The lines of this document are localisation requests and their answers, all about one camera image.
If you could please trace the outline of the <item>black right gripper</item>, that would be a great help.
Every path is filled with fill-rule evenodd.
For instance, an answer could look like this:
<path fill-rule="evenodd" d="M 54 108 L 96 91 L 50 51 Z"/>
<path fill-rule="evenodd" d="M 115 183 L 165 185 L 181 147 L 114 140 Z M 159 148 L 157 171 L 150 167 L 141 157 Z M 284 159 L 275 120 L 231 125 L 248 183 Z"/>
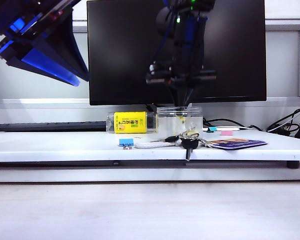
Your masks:
<path fill-rule="evenodd" d="M 195 73 L 177 73 L 171 62 L 154 62 L 149 66 L 145 82 L 147 85 L 168 85 L 175 107 L 187 107 L 190 104 L 195 85 L 208 81 L 215 81 L 217 73 L 215 70 L 200 70 Z"/>

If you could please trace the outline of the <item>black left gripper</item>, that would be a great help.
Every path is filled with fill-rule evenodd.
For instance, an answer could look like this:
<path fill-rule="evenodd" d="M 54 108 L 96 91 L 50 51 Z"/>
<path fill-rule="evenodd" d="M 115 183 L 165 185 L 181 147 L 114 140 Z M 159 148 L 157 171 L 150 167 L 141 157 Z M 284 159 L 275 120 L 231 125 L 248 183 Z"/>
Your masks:
<path fill-rule="evenodd" d="M 77 0 L 0 0 L 0 58 L 77 87 L 90 80 L 73 34 Z"/>

